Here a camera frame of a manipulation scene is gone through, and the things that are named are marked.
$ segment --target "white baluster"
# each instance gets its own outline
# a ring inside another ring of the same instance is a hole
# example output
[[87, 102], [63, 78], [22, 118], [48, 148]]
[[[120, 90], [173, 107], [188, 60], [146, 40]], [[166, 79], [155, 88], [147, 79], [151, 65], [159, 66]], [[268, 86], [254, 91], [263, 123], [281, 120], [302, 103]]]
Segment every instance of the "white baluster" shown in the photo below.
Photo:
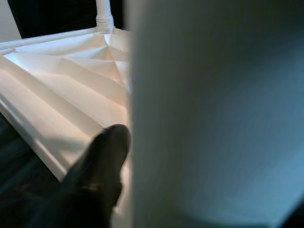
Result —
[[97, 30], [107, 31], [114, 28], [114, 20], [111, 14], [110, 0], [96, 0], [97, 6]]

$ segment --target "dark floor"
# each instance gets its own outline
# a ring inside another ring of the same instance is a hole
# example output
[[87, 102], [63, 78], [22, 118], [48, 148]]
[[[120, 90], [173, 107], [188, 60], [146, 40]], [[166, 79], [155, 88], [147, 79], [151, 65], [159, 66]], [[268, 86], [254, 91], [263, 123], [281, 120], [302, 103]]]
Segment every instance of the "dark floor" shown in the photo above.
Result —
[[0, 114], [0, 228], [23, 228], [35, 204], [59, 185]]

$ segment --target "wall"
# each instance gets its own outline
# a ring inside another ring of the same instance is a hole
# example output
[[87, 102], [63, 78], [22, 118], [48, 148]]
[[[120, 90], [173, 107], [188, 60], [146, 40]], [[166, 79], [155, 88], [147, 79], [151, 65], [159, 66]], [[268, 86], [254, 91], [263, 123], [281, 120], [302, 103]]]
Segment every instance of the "wall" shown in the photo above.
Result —
[[0, 42], [21, 39], [7, 0], [0, 0]]

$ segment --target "dark background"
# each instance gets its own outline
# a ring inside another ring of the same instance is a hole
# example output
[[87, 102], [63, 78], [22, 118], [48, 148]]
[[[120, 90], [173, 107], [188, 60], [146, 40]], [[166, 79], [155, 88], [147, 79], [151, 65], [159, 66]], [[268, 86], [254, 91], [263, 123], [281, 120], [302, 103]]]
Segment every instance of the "dark background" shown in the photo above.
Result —
[[[96, 0], [8, 0], [22, 38], [96, 26]], [[123, 0], [110, 0], [115, 27], [124, 29]]]

